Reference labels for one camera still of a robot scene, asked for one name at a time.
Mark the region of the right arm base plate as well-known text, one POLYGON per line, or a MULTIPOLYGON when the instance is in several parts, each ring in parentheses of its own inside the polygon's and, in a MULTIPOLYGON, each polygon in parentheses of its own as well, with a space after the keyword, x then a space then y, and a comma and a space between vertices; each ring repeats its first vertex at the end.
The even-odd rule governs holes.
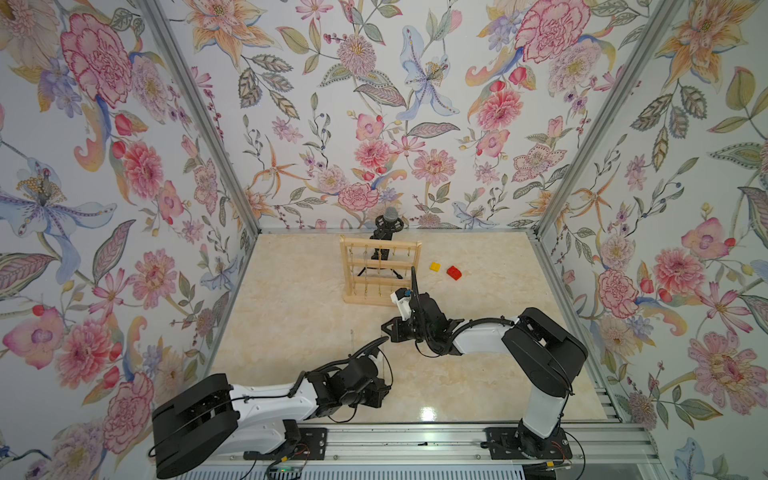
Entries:
POLYGON ((565 431, 556 427, 546 438, 539 438, 526 428, 488 427, 481 447, 493 460, 565 461, 573 454, 565 431))

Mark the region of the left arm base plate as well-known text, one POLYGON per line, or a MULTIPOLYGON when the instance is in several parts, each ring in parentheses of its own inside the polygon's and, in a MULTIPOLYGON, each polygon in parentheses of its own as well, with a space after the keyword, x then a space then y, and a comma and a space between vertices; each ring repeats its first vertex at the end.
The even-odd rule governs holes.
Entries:
POLYGON ((324 460, 328 444, 328 429, 299 427, 295 422, 285 422, 280 443, 267 450, 265 447, 246 449, 245 460, 324 460))

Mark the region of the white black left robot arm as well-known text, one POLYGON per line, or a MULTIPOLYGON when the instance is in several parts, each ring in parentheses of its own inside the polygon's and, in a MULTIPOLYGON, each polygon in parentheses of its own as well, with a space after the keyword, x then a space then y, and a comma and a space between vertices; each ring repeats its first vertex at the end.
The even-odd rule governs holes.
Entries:
POLYGON ((246 387, 223 373, 204 378, 152 413, 149 455, 157 478, 186 474, 216 455, 280 459, 299 444, 299 423, 329 418, 342 407, 381 407, 391 389, 379 373, 386 341, 379 337, 288 384, 246 387))

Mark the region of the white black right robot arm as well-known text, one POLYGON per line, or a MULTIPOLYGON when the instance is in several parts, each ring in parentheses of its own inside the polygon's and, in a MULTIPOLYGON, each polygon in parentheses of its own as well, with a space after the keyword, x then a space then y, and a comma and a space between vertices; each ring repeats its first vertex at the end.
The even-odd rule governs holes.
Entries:
POLYGON ((475 353, 510 355, 532 384, 522 434, 545 441, 560 431, 562 414, 574 394, 573 382, 588 359, 585 345, 543 311, 528 307, 514 318, 450 320, 435 299, 411 285, 390 295, 399 315, 381 330, 394 343, 426 345, 434 357, 475 353))

